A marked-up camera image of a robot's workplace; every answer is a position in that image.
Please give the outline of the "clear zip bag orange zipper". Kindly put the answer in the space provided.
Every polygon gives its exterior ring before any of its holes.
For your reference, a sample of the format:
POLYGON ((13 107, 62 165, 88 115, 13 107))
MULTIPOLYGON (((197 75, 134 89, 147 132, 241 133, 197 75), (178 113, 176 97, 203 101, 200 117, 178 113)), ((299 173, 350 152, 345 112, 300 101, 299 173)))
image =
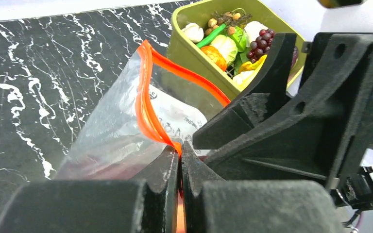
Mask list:
POLYGON ((182 143, 230 99, 206 78, 170 61, 145 40, 103 95, 61 163, 61 180, 118 180, 112 197, 137 201, 114 223, 137 233, 176 228, 182 143))

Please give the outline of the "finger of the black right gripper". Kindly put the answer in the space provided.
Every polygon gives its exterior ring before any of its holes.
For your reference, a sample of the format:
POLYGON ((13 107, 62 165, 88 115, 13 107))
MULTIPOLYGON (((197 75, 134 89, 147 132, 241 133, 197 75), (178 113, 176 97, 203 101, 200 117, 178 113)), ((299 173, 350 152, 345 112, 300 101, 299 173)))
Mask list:
POLYGON ((250 84, 193 134, 194 149, 217 150, 237 142, 277 112, 288 100, 287 81, 297 35, 278 33, 267 58, 250 84))

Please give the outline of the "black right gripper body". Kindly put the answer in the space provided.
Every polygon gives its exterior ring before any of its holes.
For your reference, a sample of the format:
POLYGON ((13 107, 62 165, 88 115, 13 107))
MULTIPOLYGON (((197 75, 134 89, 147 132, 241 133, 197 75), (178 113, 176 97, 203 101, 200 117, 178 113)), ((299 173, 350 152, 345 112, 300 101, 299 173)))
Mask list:
POLYGON ((373 149, 373 33, 318 33, 295 97, 205 163, 226 180, 336 189, 373 149))

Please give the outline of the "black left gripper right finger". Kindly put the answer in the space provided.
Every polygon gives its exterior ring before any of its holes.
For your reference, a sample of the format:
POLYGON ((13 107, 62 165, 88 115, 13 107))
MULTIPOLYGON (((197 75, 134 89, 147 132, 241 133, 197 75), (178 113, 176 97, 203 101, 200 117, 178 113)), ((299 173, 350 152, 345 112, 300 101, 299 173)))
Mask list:
POLYGON ((181 177, 188 233, 341 233, 333 201, 306 180, 227 181, 182 145, 181 177))

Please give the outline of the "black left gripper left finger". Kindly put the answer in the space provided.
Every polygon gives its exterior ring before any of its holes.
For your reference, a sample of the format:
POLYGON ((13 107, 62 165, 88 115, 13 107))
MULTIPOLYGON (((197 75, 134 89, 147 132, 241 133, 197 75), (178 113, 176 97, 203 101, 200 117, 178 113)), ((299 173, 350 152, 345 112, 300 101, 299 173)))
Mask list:
POLYGON ((0 233, 170 233, 178 164, 178 154, 166 147, 128 180, 29 183, 6 204, 0 233))

